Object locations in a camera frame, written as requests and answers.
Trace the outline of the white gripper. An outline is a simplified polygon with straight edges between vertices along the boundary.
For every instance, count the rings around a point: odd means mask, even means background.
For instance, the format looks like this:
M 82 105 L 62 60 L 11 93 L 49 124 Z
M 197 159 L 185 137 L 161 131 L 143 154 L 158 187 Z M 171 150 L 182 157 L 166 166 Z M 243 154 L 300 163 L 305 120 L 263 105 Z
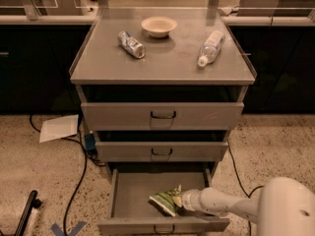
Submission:
M 201 192 L 199 190 L 189 190 L 183 192 L 182 196 L 173 196 L 172 199 L 178 207 L 184 207 L 190 211 L 201 211 L 200 194 Z

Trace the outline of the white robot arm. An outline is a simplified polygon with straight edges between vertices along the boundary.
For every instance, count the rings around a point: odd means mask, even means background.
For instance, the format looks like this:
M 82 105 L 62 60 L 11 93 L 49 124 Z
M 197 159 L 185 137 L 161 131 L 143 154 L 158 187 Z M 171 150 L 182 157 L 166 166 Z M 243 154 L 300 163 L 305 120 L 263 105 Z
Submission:
M 257 236 L 315 236 L 315 194 L 290 178 L 271 179 L 258 200 L 211 187 L 184 191 L 173 200 L 190 211 L 231 212 L 256 223 Z

